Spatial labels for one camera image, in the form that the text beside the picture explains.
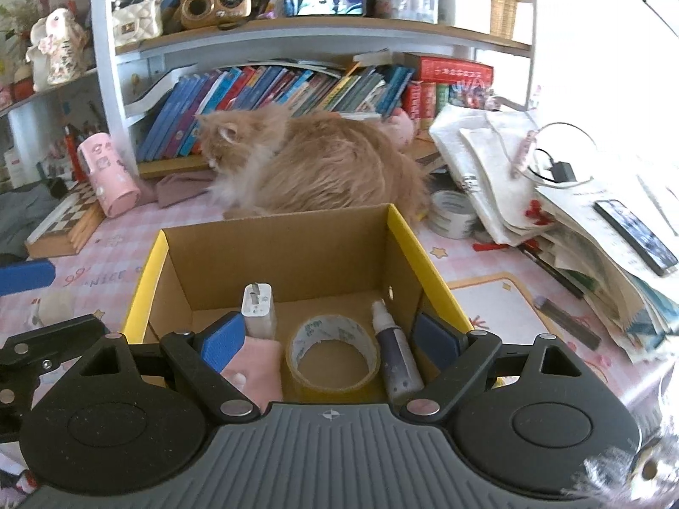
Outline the pink plush glove toy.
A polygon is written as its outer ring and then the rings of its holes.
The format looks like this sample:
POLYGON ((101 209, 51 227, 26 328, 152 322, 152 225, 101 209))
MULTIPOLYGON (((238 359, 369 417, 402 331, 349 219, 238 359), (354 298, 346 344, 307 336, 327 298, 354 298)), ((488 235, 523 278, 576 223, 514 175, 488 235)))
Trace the pink plush glove toy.
POLYGON ((246 337, 221 376, 265 412, 271 403, 283 401, 282 356, 278 341, 246 337))

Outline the white spray bottle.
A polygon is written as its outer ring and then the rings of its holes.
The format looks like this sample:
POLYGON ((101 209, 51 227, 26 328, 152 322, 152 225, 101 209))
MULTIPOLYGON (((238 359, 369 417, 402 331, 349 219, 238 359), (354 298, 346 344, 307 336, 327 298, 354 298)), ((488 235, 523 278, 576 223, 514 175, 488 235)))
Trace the white spray bottle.
POLYGON ((409 340, 382 300, 372 303, 373 329, 380 346, 381 376, 390 403, 401 406, 424 388, 409 340))

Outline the white large power adapter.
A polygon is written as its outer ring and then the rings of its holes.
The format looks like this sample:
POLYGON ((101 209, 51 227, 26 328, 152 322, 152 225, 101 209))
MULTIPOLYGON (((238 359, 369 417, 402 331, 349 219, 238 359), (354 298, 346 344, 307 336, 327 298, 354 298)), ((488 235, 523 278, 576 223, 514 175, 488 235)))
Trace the white large power adapter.
POLYGON ((241 314, 249 337, 274 340, 276 324, 273 289, 265 282, 251 282, 243 293, 241 314))

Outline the yellow tape roll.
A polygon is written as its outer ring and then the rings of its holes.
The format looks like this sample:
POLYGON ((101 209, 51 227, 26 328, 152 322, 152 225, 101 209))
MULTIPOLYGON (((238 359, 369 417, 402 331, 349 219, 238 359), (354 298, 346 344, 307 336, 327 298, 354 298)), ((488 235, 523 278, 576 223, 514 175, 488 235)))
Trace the yellow tape roll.
POLYGON ((380 348, 362 324, 342 315, 308 319, 292 335, 286 364, 299 386, 346 394, 362 389, 379 371, 380 348))

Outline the grey folded cloth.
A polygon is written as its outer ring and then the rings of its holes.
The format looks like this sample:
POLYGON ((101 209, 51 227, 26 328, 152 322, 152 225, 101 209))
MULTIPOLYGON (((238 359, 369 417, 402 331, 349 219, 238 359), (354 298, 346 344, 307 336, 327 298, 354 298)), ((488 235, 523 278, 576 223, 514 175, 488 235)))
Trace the grey folded cloth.
POLYGON ((38 183, 26 190, 1 194, 1 254, 25 260, 25 241, 42 220, 58 206, 47 185, 38 183))

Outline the wooden chess board box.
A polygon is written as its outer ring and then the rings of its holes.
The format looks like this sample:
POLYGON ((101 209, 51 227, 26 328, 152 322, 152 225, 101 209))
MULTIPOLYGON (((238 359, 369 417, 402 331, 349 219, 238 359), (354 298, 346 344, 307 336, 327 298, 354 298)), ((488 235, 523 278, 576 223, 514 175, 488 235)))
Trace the wooden chess board box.
POLYGON ((76 255, 106 216, 89 183, 75 185, 24 243, 31 259, 76 255))

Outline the pink checkered tablecloth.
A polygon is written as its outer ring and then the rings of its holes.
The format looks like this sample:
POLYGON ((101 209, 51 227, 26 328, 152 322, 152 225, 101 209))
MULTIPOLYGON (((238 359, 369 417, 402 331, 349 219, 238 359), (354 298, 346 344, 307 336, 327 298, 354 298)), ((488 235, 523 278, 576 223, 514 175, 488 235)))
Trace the pink checkered tablecloth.
MULTIPOLYGON (((214 222, 220 216, 207 196, 197 196, 167 209, 146 204, 102 223, 81 253, 55 259, 51 286, 2 298, 2 337, 36 326, 40 302, 51 294, 66 301, 69 315, 97 314, 110 329, 121 329, 158 231, 214 222)), ((656 392, 658 383, 671 370, 669 361, 629 361, 587 303, 574 298, 517 249, 478 252, 473 240, 443 238, 427 227, 420 229, 419 240, 477 329, 493 329, 503 307, 518 310, 520 316, 535 324, 541 316, 533 302, 543 296, 594 331, 601 342, 597 350, 589 350, 553 321, 545 323, 584 358, 626 406, 633 407, 656 392)))

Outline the pink cylindrical case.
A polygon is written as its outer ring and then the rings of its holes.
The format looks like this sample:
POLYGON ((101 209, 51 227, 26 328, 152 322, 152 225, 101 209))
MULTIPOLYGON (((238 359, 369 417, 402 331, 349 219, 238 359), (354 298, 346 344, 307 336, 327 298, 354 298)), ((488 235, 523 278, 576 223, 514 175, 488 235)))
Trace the pink cylindrical case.
POLYGON ((108 133, 87 137, 77 149, 87 179, 108 218, 115 218, 134 208, 140 189, 123 163, 108 133))

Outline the yellow cardboard box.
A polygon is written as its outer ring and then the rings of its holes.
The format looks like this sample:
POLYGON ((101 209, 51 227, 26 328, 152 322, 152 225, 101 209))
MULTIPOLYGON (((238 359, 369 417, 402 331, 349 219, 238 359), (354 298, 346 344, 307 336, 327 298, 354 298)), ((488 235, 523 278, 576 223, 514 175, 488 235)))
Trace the yellow cardboard box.
POLYGON ((160 231, 123 326, 126 340, 136 346, 177 330, 200 331, 236 309, 251 282, 272 287, 283 346, 321 315, 343 315, 369 329, 376 299, 404 330, 422 311, 461 332, 471 328, 404 218, 378 206, 160 231))

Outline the grey tape roll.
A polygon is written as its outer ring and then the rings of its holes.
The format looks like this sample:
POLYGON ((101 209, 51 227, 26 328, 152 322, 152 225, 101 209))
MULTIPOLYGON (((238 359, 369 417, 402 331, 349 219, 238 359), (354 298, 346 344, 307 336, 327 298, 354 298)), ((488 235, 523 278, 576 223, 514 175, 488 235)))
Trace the grey tape roll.
POLYGON ((430 197, 427 225, 449 239, 465 239, 477 224, 477 212, 469 197, 456 191, 437 191, 430 197))

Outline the mauve folded cloth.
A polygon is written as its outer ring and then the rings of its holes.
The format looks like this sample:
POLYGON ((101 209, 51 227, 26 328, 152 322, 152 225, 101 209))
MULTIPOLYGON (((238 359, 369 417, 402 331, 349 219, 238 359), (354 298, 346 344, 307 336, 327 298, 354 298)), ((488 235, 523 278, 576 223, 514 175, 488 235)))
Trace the mauve folded cloth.
POLYGON ((210 170, 173 173, 155 184, 158 206, 167 208, 205 193, 213 184, 215 173, 210 170))

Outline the orange fluffy cat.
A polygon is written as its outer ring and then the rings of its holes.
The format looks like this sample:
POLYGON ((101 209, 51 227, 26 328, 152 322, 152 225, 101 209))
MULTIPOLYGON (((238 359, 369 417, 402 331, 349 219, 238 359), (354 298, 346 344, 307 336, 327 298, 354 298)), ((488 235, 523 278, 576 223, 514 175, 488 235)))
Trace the orange fluffy cat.
POLYGON ((405 149, 411 120, 357 121, 336 113, 294 117, 286 106, 220 110, 198 118, 210 195, 226 217, 394 204, 416 224, 426 175, 405 149))

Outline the pile of papers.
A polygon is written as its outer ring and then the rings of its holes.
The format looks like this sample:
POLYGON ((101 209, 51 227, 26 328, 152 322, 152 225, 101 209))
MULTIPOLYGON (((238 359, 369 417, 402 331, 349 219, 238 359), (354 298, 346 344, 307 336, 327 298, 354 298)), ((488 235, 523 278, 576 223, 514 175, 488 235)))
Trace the pile of papers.
POLYGON ((677 264, 654 270, 612 224, 624 217, 677 253, 676 230, 639 178, 617 170, 579 126, 537 125, 515 110, 447 105, 428 132, 496 243, 536 241, 536 256, 632 361, 677 356, 677 264))

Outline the white quilted handbag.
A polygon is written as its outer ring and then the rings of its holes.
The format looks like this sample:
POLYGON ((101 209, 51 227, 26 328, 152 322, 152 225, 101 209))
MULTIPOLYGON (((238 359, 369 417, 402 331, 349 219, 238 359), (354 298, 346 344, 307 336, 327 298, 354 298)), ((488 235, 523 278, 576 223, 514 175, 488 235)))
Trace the white quilted handbag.
POLYGON ((160 3, 142 0, 122 7, 122 0, 114 0, 112 11, 115 47, 159 38, 163 34, 160 3))

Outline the wooden retro radio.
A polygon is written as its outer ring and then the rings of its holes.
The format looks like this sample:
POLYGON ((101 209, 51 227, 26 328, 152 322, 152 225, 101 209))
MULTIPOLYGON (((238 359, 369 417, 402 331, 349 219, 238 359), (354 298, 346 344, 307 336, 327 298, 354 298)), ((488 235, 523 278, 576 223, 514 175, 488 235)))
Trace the wooden retro radio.
POLYGON ((249 19, 252 0, 181 0, 178 11, 185 30, 231 25, 249 19))

